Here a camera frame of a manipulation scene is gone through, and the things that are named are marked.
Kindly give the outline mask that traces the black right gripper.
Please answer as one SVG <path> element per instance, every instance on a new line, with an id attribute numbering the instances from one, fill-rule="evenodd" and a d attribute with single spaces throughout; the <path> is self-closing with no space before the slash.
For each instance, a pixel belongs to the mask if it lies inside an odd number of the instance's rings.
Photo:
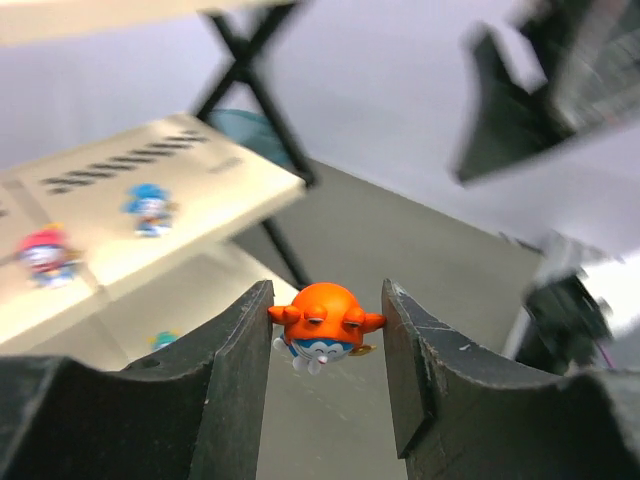
<path id="1" fill-rule="evenodd" d="M 512 77 L 498 36 L 468 41 L 477 113 L 453 169 L 470 184 L 530 161 L 574 134 L 639 115 L 639 3 L 532 1 L 519 33 L 546 81 L 532 91 Z"/>

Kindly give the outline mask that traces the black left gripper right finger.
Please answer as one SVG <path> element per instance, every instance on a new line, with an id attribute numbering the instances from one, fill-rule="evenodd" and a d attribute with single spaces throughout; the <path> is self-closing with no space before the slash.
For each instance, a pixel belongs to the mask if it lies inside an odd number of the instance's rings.
<path id="1" fill-rule="evenodd" d="M 397 455 L 412 479 L 635 479 L 639 375 L 504 358 L 382 287 Z"/>

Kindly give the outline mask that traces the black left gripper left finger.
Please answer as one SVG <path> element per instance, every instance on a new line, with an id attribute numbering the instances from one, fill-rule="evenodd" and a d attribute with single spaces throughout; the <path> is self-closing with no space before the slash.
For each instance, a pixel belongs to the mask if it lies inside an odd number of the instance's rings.
<path id="1" fill-rule="evenodd" d="M 64 356 L 1 361 L 5 479 L 252 479 L 273 285 L 120 371 Z"/>

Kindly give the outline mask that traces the orange crab Doraemon figure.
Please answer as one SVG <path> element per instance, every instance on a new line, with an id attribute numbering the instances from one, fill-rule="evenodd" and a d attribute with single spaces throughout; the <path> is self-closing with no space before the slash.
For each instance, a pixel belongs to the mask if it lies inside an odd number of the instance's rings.
<path id="1" fill-rule="evenodd" d="M 386 324 L 384 315 L 365 311 L 348 289 L 328 282 L 307 286 L 290 304 L 270 307 L 268 315 L 283 327 L 273 347 L 291 354 L 295 370 L 311 375 L 326 364 L 372 352 L 364 336 Z"/>

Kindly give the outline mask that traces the blue bucket Doraemon figure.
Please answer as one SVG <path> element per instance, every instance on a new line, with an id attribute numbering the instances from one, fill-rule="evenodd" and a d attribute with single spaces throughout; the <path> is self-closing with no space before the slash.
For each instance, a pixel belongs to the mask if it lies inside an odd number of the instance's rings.
<path id="1" fill-rule="evenodd" d="M 135 217 L 135 233 L 140 237 L 157 238 L 167 234 L 173 224 L 177 204 L 168 190 L 152 183 L 143 183 L 128 190 L 129 200 L 122 210 Z"/>

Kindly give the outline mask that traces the pink-hooded Doraemon figure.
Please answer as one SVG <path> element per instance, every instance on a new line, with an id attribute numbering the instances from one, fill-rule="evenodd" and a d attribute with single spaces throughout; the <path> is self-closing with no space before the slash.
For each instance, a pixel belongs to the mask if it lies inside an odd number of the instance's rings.
<path id="1" fill-rule="evenodd" d="M 76 276 L 82 252 L 73 248 L 60 224 L 48 224 L 28 234 L 19 244 L 17 258 L 39 288 L 60 288 Z"/>

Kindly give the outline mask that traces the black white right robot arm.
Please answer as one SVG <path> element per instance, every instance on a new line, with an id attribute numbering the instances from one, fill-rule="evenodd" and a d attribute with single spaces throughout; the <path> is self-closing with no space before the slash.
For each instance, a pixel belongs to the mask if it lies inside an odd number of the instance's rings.
<path id="1" fill-rule="evenodd" d="M 496 37 L 471 41 L 479 105 L 454 175 L 468 184 L 639 116 L 639 5 L 635 1 L 533 1 L 516 23 L 542 69 L 526 90 Z M 639 323 L 639 262 L 554 235 L 503 353 L 562 375 L 607 358 L 606 344 Z"/>

